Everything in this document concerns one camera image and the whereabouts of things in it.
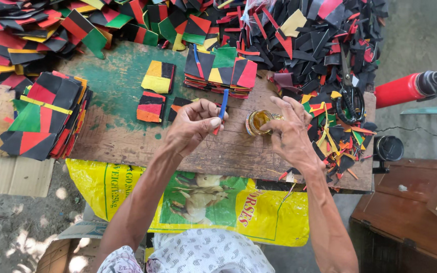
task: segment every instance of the glue jar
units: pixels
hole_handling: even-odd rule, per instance
[[[270,133],[271,130],[261,131],[261,126],[268,123],[270,120],[282,120],[282,116],[271,114],[268,110],[257,110],[247,115],[246,130],[251,136],[258,136]]]

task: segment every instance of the scissors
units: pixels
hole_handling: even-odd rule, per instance
[[[350,78],[350,71],[347,67],[347,57],[343,51],[343,45],[340,44],[341,51],[341,65],[343,72],[342,88],[340,90],[341,97],[337,98],[336,109],[338,118],[346,124],[354,124],[357,121],[361,121],[365,116],[365,102],[364,96],[360,90],[352,84]],[[347,111],[351,118],[348,118],[343,112],[342,106],[347,107]]]

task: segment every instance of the hand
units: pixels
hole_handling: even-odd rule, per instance
[[[182,157],[189,155],[216,127],[220,126],[219,132],[223,130],[219,113],[220,108],[206,99],[183,106],[166,134],[166,145]],[[223,120],[228,118],[225,112]]]
[[[272,150],[297,168],[301,174],[325,169],[325,164],[316,155],[308,137],[307,125],[312,116],[295,99],[284,96],[270,97],[282,111],[284,121],[272,120],[261,130],[273,130]]]

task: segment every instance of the person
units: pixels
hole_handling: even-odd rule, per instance
[[[272,120],[272,149],[304,176],[308,191],[310,238],[321,272],[358,272],[350,238],[325,180],[325,164],[307,135],[311,115],[293,98],[271,97],[283,121]],[[94,267],[98,273],[142,272],[134,257],[155,215],[158,202],[180,162],[220,126],[220,109],[200,99],[183,106],[130,196],[122,203],[102,237]],[[180,234],[155,233],[155,252],[147,271],[274,272],[261,249],[245,236],[220,229],[189,229]]]

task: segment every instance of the wooden workbench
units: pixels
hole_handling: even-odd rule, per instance
[[[146,166],[171,125],[167,117],[175,96],[222,102],[222,95],[183,86],[186,51],[173,52],[132,42],[118,42],[105,55],[106,59],[101,60],[87,51],[87,54],[65,61],[59,67],[59,71],[65,74],[87,79],[94,91],[84,127],[70,158]],[[166,95],[166,115],[162,125],[136,119],[136,108],[143,92],[141,81],[151,60],[176,65],[173,93]],[[275,93],[264,77],[256,78],[248,99],[229,98],[229,120],[225,130],[216,136],[209,135],[195,152],[183,160],[178,170],[277,180],[290,165],[271,150],[270,137],[254,138],[245,129],[245,118],[252,111],[266,109],[280,113],[269,100],[273,95]],[[367,120],[373,121],[374,95],[366,93],[365,102]],[[372,154],[372,150],[371,143],[365,155]],[[334,186],[370,191],[372,158],[363,163],[356,162],[352,170],[358,180],[346,173]]]

